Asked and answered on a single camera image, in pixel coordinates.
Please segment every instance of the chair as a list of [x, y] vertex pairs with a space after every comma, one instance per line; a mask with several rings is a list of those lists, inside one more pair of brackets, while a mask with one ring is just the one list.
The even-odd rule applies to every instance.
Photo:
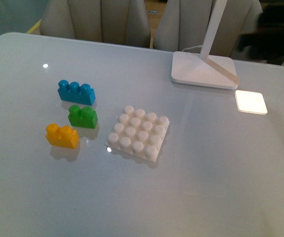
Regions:
[[138, 47], [151, 38], [143, 0], [50, 0], [40, 33]]
[[[202, 45], [214, 3], [215, 0], [168, 0], [153, 48], [174, 52]], [[256, 30], [261, 12], [259, 0], [228, 0], [210, 54], [247, 60], [246, 53], [235, 50], [236, 42], [241, 32]]]

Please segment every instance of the toy building block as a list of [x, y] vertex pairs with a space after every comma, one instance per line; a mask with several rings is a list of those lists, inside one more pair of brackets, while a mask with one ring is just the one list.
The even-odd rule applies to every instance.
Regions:
[[58, 127], [57, 124], [49, 124], [46, 128], [46, 138], [53, 146], [75, 149], [77, 147], [79, 136], [76, 130], [69, 126]]
[[94, 90], [90, 88], [90, 85], [88, 84], [79, 86], [78, 82], [68, 84], [68, 81], [61, 80], [58, 85], [59, 88], [57, 91], [61, 100], [84, 105], [92, 105], [96, 99]]
[[108, 146], [155, 162], [169, 123], [166, 116], [157, 117], [155, 113], [145, 114], [144, 110], [126, 106], [108, 136]]
[[72, 126], [85, 128], [95, 128], [98, 121], [97, 113], [91, 107], [80, 109], [78, 105], [69, 108], [68, 119]]

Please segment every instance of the white table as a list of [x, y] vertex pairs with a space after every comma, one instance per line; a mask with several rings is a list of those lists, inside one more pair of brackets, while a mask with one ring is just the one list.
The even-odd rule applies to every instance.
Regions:
[[[171, 82], [172, 53], [25, 34], [0, 37], [0, 237], [284, 237], [284, 67], [236, 61], [235, 92]], [[58, 82], [89, 83], [95, 130], [52, 147], [69, 124]], [[126, 105], [167, 116], [155, 164], [112, 154]]]

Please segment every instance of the white baseplate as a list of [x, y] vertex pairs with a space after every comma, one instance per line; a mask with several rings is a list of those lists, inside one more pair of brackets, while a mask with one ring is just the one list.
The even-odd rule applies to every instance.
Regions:
[[161, 149], [170, 121], [166, 116], [146, 114], [134, 110], [130, 105], [124, 108], [119, 122], [108, 136], [108, 146], [135, 157], [155, 162]]

